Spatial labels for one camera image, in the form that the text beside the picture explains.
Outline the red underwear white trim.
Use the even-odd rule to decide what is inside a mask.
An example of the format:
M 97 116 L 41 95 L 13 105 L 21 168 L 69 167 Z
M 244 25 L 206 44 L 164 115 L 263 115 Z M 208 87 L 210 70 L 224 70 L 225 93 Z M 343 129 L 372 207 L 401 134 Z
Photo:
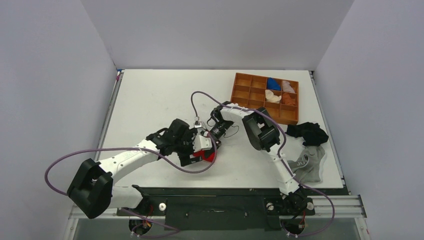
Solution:
M 216 151 L 213 149 L 209 150 L 201 150 L 198 152 L 193 153 L 193 157 L 197 162 L 199 161 L 206 161 L 209 163 L 212 163 L 215 159 Z

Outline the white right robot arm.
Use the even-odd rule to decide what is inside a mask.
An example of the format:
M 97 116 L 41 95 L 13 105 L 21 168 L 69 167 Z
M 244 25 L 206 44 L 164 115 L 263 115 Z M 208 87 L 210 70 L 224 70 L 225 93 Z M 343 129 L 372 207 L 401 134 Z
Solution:
M 252 147 L 270 159 L 279 191 L 286 195 L 282 199 L 283 209 L 289 214 L 296 213 L 302 207 L 302 200 L 293 193 L 300 188 L 300 184 L 295 180 L 295 174 L 282 153 L 287 141 L 286 137 L 283 137 L 283 141 L 280 139 L 280 134 L 284 131 L 270 117 L 267 110 L 264 107 L 253 109 L 225 102 L 212 110 L 211 118 L 217 124 L 231 122 L 244 127 Z

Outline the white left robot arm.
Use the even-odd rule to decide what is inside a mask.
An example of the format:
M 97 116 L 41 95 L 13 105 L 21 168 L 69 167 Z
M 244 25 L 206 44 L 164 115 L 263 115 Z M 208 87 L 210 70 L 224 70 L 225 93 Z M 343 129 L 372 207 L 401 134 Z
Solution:
M 135 147 L 99 161 L 85 160 L 66 194 L 89 219 L 112 208 L 128 208 L 136 215 L 143 215 L 149 210 L 148 199 L 136 185 L 116 186 L 119 180 L 173 153 L 182 165 L 187 165 L 195 153 L 216 150 L 217 143 L 210 132 L 175 119 L 169 127 L 149 134 Z

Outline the cream rolled underwear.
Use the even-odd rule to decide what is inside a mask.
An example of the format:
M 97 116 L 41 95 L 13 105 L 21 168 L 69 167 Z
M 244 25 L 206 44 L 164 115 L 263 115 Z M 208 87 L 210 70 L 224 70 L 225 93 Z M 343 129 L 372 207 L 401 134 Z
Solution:
M 265 101 L 269 103 L 280 103 L 282 97 L 280 95 L 275 95 L 271 90 L 266 89 L 265 91 Z

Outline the blue rolled underwear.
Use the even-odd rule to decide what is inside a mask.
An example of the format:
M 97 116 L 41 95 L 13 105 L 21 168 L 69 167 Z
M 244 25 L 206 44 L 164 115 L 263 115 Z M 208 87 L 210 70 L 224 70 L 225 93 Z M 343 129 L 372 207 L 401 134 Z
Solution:
M 281 91 L 281 86 L 278 84 L 278 82 L 274 78 L 271 78 L 271 77 L 267 79 L 266 88 L 268 90 Z

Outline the orange rolled underwear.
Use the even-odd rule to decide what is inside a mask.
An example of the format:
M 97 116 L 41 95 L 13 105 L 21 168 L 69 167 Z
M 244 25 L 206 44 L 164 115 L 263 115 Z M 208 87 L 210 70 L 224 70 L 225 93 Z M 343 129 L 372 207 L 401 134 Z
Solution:
M 296 98 L 292 97 L 288 92 L 284 92 L 281 96 L 281 101 L 284 105 L 296 106 Z

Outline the black underwear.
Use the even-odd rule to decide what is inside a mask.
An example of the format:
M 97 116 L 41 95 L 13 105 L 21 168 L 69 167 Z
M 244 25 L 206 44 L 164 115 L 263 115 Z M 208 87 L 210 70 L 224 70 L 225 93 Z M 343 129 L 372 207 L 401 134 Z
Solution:
M 285 133 L 294 138 L 303 138 L 304 146 L 320 146 L 329 140 L 328 134 L 320 128 L 320 125 L 312 122 L 289 124 Z

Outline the grey underwear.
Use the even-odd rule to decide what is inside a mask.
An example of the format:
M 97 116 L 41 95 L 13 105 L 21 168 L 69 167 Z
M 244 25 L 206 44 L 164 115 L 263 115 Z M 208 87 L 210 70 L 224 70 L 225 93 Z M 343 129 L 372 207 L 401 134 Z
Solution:
M 322 146 L 306 146 L 296 161 L 288 160 L 287 163 L 295 174 L 295 178 L 302 184 L 315 184 L 323 180 L 323 165 L 326 157 Z

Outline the wooden compartment tray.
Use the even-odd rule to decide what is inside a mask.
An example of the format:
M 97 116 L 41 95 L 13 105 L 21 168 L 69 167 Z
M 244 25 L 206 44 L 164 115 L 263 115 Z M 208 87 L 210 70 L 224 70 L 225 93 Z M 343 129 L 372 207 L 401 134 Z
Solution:
M 281 86 L 281 91 L 271 90 L 275 95 L 282 96 L 282 81 L 289 81 L 295 93 L 289 93 L 296 98 L 296 106 L 282 103 L 271 103 L 265 99 L 267 89 L 267 79 L 273 78 Z M 231 102 L 245 108 L 258 109 L 264 107 L 269 115 L 279 124 L 296 125 L 299 121 L 299 83 L 297 81 L 267 77 L 237 72 L 231 94 Z

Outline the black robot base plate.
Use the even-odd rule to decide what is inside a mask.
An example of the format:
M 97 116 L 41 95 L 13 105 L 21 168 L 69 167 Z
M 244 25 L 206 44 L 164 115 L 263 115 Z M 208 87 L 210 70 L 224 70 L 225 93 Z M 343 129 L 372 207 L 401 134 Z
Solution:
M 142 201 L 134 208 L 121 207 L 119 216 L 135 217 L 130 229 L 139 235 L 161 226 L 166 231 L 224 231 L 263 229 L 292 231 L 305 228 L 307 209 L 314 197 L 345 196 L 344 188 L 314 191 L 301 187 L 283 196 L 277 188 L 136 188 Z

